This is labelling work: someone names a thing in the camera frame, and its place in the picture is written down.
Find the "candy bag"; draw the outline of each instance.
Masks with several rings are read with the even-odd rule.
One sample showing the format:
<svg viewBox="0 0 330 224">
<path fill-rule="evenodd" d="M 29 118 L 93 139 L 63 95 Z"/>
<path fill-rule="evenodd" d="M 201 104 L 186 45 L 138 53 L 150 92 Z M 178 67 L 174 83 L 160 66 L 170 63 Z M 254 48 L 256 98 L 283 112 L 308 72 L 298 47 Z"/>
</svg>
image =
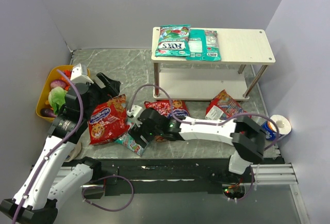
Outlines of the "candy bag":
<svg viewBox="0 0 330 224">
<path fill-rule="evenodd" d="M 127 124 L 132 127 L 134 124 L 131 122 L 127 122 Z M 128 148 L 129 150 L 136 153 L 138 156 L 142 156 L 144 153 L 145 148 L 142 148 L 141 145 L 137 144 L 133 137 L 131 137 L 128 132 L 123 134 L 121 137 L 119 137 L 117 140 L 115 140 L 115 143 L 121 144 L 124 147 Z"/>
<path fill-rule="evenodd" d="M 245 112 L 225 90 L 222 90 L 206 108 L 205 119 L 226 120 L 236 113 Z"/>
<path fill-rule="evenodd" d="M 107 144 L 120 137 L 129 129 L 126 118 L 124 94 L 98 105 L 88 122 L 90 144 Z"/>
<path fill-rule="evenodd" d="M 186 57 L 187 60 L 219 61 L 221 59 L 217 31 L 192 29 L 188 45 L 190 56 Z"/>
<path fill-rule="evenodd" d="M 145 101 L 144 106 L 146 108 L 155 109 L 157 112 L 159 112 L 161 115 L 163 115 L 167 118 L 172 117 L 171 106 L 170 106 L 169 100 L 161 100 L 161 101 L 157 101 L 157 102 Z M 177 100 L 177 99 L 173 100 L 173 109 L 174 109 L 175 116 L 184 116 L 184 117 L 189 116 L 189 112 L 187 110 L 186 104 L 182 100 Z M 165 142 L 167 140 L 164 139 L 163 137 L 157 135 L 157 136 L 155 136 L 155 141 Z"/>
<path fill-rule="evenodd" d="M 188 46 L 190 25 L 166 25 L 160 27 L 156 56 L 185 57 L 190 55 Z"/>
</svg>

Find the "red bag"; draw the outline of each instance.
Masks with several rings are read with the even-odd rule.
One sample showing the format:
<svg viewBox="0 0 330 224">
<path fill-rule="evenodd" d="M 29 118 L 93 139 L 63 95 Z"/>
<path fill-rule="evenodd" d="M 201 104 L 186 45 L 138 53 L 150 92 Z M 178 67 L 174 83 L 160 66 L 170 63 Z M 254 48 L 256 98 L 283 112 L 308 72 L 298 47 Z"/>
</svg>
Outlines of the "red bag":
<svg viewBox="0 0 330 224">
<path fill-rule="evenodd" d="M 129 129 L 126 118 L 124 94 L 98 105 L 88 122 L 90 144 L 107 144 L 120 137 Z"/>
<path fill-rule="evenodd" d="M 170 106 L 170 101 L 169 100 L 160 100 L 157 102 L 144 102 L 144 106 L 146 108 L 153 108 L 157 112 L 159 112 L 161 115 L 166 116 L 167 118 L 172 117 L 171 113 L 171 106 Z M 173 109 L 174 109 L 174 115 L 175 116 L 189 116 L 189 112 L 187 110 L 186 104 L 182 100 L 173 100 Z M 165 142 L 167 141 L 163 137 L 157 135 L 155 136 L 155 141 L 157 142 Z"/>
<path fill-rule="evenodd" d="M 225 90 L 222 90 L 206 108 L 205 119 L 226 120 L 236 113 L 245 112 Z"/>
</svg>

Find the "basket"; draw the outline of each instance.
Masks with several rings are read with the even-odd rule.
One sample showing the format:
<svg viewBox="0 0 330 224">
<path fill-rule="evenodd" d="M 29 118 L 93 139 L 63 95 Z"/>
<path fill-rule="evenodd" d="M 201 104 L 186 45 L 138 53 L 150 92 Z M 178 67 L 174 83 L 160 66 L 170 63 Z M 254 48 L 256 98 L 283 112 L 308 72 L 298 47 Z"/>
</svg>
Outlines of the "basket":
<svg viewBox="0 0 330 224">
<path fill-rule="evenodd" d="M 61 75 L 56 71 L 56 70 L 60 70 L 60 71 L 71 71 L 73 68 L 73 65 L 61 65 L 61 66 L 57 66 L 54 69 L 52 69 L 52 71 L 50 72 L 50 74 L 47 77 L 46 83 L 43 86 L 42 89 L 42 93 L 39 97 L 38 100 L 38 104 L 37 104 L 37 108 L 36 108 L 36 113 L 39 117 L 43 118 L 44 120 L 47 120 L 48 122 L 52 123 L 54 121 L 53 117 L 43 117 L 41 116 L 41 109 L 42 108 L 49 108 L 49 106 L 46 105 L 46 100 L 48 100 L 48 95 L 50 93 L 51 89 L 51 82 L 59 79 L 61 77 Z M 87 69 L 87 74 L 88 76 L 90 75 L 90 71 L 89 69 Z"/>
</svg>

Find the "gray marble surface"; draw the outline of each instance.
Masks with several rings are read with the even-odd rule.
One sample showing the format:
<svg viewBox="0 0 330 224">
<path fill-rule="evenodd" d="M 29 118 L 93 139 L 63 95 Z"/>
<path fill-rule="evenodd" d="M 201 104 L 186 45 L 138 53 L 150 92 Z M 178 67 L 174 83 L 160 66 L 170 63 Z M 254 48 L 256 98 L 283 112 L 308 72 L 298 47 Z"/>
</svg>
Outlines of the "gray marble surface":
<svg viewBox="0 0 330 224">
<path fill-rule="evenodd" d="M 96 79 L 98 72 L 103 72 L 109 78 L 121 81 L 121 93 L 126 94 L 127 102 L 134 91 L 143 84 L 154 83 L 154 70 L 151 62 L 151 50 L 149 49 L 86 49 L 73 52 L 72 64 L 83 63 L 91 71 L 91 78 Z M 234 68 L 239 65 L 225 64 L 163 64 L 162 68 Z M 247 84 L 250 84 L 254 75 L 248 65 L 244 70 Z M 144 101 L 154 101 L 152 87 L 143 88 L 137 95 L 135 105 L 143 106 Z M 205 110 L 209 102 L 187 101 L 186 105 L 191 117 L 204 118 Z M 248 112 L 265 113 L 260 93 L 257 87 L 250 93 L 250 99 L 241 103 Z M 129 149 L 116 143 L 106 145 L 89 145 L 89 132 L 86 130 L 80 138 L 82 150 L 77 159 L 89 156 L 95 159 L 131 159 L 140 158 Z M 178 158 L 228 158 L 234 153 L 233 146 L 206 140 L 189 140 L 175 142 L 152 142 L 147 147 L 143 159 L 178 159 Z M 277 156 L 275 148 L 270 148 L 264 153 L 265 158 Z"/>
</svg>

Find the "shelf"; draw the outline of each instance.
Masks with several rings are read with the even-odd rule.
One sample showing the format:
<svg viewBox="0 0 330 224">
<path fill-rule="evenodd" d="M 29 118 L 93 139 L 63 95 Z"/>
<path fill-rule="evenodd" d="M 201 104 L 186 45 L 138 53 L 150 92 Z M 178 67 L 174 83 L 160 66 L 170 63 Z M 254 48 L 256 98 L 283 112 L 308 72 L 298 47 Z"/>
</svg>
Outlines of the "shelf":
<svg viewBox="0 0 330 224">
<path fill-rule="evenodd" d="M 269 45 L 266 33 L 262 29 L 228 29 L 228 28 L 192 28 L 207 29 L 218 32 L 221 61 L 217 64 L 260 64 L 272 65 L 275 58 Z M 156 57 L 159 27 L 153 29 L 151 59 L 154 63 L 211 63 L 208 61 L 188 61 L 185 57 Z"/>
<path fill-rule="evenodd" d="M 244 74 L 237 70 L 214 70 L 195 68 L 165 68 L 159 73 L 159 85 L 173 99 L 212 100 L 218 93 L 226 89 L 235 100 L 248 100 L 243 94 L 247 90 Z M 159 91 L 155 99 L 167 99 Z"/>
</svg>

